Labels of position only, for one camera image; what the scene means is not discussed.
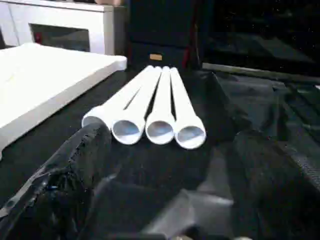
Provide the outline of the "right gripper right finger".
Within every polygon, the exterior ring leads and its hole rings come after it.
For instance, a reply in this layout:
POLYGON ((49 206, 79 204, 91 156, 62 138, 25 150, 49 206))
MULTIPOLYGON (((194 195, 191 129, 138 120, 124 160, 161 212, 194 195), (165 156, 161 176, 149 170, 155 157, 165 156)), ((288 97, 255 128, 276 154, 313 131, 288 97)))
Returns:
POLYGON ((232 152, 244 170, 246 193, 273 240, 320 238, 320 165, 287 142, 240 131, 232 152))

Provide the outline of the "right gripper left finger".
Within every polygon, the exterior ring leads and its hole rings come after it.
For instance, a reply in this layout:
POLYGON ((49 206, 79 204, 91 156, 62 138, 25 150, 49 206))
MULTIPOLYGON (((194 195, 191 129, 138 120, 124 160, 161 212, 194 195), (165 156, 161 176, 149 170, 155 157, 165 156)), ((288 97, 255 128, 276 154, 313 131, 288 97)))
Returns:
POLYGON ((1 239, 78 239, 111 141, 103 123, 88 124, 66 140, 1 208, 1 239))

